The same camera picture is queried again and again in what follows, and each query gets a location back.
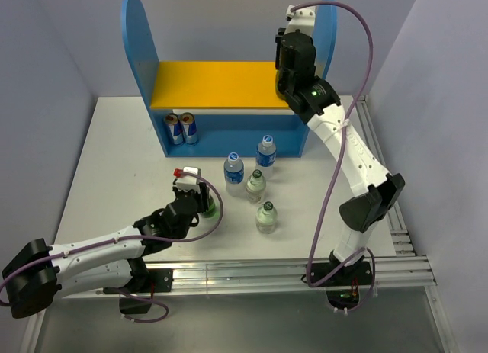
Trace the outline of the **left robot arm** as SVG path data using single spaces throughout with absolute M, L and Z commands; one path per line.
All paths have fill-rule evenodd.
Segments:
M 173 182 L 175 199 L 109 235 L 62 245 L 28 242 L 2 271 L 1 302 L 15 319 L 32 316 L 56 298 L 104 289 L 145 303 L 138 293 L 151 281 L 144 257 L 175 243 L 189 243 L 190 229 L 222 198 L 201 176 L 184 173 Z

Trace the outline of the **red bull can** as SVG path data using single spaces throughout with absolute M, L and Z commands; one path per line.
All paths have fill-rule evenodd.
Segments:
M 178 116 L 173 113 L 167 114 L 164 118 L 164 124 L 172 145 L 180 146 L 184 142 L 184 137 Z
M 196 145 L 199 139 L 194 115 L 190 112 L 184 112 L 180 115 L 180 122 L 185 142 L 189 146 Z

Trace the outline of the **green Perrier lemon bottle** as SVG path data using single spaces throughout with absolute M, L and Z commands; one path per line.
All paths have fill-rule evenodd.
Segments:
M 287 89 L 287 80 L 286 78 L 283 77 L 283 75 L 279 71 L 276 72 L 274 85 L 275 85 L 276 95 L 278 96 L 278 98 L 284 101 L 285 100 L 284 93 Z

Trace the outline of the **blue and yellow shelf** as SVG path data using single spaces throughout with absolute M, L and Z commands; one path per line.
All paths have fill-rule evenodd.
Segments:
M 253 157 L 266 134 L 278 156 L 301 157 L 308 128 L 275 92 L 268 62 L 162 61 L 141 0 L 123 0 L 120 13 L 127 61 L 166 157 Z M 177 144 L 165 117 L 195 116 L 198 142 Z

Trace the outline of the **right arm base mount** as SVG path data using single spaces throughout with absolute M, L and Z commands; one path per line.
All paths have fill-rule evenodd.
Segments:
M 361 259 L 352 266 L 340 268 L 319 287 L 326 289 L 332 310 L 347 315 L 374 295 L 375 282 L 376 265 Z

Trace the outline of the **green Perrier bottle red label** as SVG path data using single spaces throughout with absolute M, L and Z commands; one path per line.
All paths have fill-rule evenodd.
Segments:
M 211 218 L 217 213 L 214 199 L 211 195 L 208 196 L 208 208 L 201 214 L 203 218 Z

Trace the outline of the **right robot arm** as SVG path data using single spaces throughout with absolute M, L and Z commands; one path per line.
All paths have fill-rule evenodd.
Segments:
M 339 207 L 343 231 L 329 268 L 336 283 L 347 284 L 356 275 L 373 229 L 397 201 L 405 181 L 378 162 L 332 86 L 316 75 L 312 37 L 280 29 L 275 42 L 278 93 L 330 151 L 336 160 L 334 173 L 345 175 L 353 194 Z

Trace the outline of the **left Red Bull can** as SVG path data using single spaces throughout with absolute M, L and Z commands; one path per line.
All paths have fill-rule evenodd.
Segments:
M 167 114 L 164 118 L 164 124 L 172 145 L 180 146 L 184 142 L 184 137 L 178 116 L 173 113 Z

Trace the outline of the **rear clear glass bottle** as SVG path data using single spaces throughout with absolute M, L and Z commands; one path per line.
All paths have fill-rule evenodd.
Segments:
M 264 199 L 266 180 L 261 170 L 255 169 L 246 182 L 246 197 L 251 204 L 258 204 Z

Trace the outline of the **front clear glass bottle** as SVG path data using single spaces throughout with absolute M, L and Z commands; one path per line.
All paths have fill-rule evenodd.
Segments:
M 260 233 L 270 234 L 275 231 L 278 212 L 272 202 L 266 201 L 257 209 L 255 223 Z

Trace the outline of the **clear glass bottle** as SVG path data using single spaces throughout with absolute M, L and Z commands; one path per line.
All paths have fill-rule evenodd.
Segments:
M 261 170 L 255 169 L 246 182 L 246 197 L 251 204 L 258 204 L 264 199 L 266 180 Z
M 266 201 L 257 209 L 255 223 L 260 233 L 270 234 L 275 231 L 278 212 L 272 202 Z

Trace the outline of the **pocari sweat bottle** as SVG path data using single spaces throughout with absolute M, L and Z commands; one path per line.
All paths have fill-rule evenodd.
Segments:
M 233 197 L 244 192 L 244 163 L 237 152 L 231 152 L 223 164 L 226 191 Z
M 256 147 L 255 168 L 261 171 L 266 180 L 269 180 L 273 174 L 276 152 L 273 136 L 263 136 L 262 141 Z

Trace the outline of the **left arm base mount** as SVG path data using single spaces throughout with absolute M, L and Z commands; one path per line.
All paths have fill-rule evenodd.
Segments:
M 156 299 L 156 294 L 170 292 L 172 282 L 171 268 L 149 269 L 147 275 L 134 277 L 127 286 L 104 288 L 103 294 L 119 296 L 119 311 L 123 319 L 132 323 L 157 323 L 168 316 L 169 308 Z M 163 308 L 163 315 L 152 319 L 140 318 L 147 314 L 152 306 Z

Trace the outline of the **right Red Bull can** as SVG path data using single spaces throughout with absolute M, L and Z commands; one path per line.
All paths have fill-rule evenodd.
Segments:
M 196 145 L 199 139 L 194 115 L 190 112 L 184 112 L 180 115 L 180 122 L 185 142 L 189 146 Z

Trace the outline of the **aluminium mounting rail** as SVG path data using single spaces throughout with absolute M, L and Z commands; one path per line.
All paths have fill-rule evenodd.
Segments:
M 298 292 L 308 289 L 302 259 L 147 264 L 149 283 L 140 292 L 156 295 L 218 295 Z M 376 288 L 436 285 L 426 257 L 380 257 L 375 261 Z

